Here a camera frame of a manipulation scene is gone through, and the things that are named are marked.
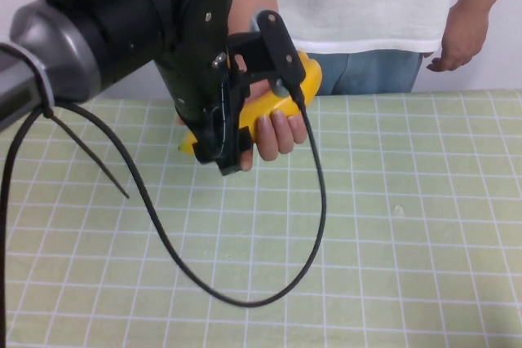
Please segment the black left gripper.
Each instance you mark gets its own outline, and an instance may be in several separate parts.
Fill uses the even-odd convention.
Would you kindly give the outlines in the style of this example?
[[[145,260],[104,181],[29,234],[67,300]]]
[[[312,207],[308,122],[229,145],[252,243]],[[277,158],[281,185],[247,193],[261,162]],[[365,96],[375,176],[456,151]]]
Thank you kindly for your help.
[[[223,176],[241,170],[241,154],[252,149],[240,112],[250,97],[248,73],[239,73],[228,50],[232,0],[171,0],[173,33],[155,65],[190,129],[202,164],[215,163]]]

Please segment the person's right hand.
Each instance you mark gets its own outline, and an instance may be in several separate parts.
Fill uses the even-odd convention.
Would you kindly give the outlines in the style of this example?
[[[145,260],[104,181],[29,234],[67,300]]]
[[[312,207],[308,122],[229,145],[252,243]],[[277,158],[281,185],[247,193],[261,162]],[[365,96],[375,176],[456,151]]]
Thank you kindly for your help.
[[[267,81],[260,81],[250,86],[247,102],[256,100],[270,90]],[[256,148],[263,161],[274,161],[279,155],[287,155],[294,146],[307,140],[307,127],[303,116],[286,116],[281,111],[273,111],[269,116],[260,117],[256,122]],[[250,149],[241,156],[241,170],[250,171],[254,164],[254,150]]]

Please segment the person's left hand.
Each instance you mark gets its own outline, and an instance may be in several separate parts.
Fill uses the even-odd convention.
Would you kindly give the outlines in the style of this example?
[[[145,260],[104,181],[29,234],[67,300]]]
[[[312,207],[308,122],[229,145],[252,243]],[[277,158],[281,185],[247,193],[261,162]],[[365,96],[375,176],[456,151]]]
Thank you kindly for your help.
[[[489,10],[454,4],[448,14],[441,52],[427,65],[435,72],[455,71],[468,64],[483,48],[489,28]]]

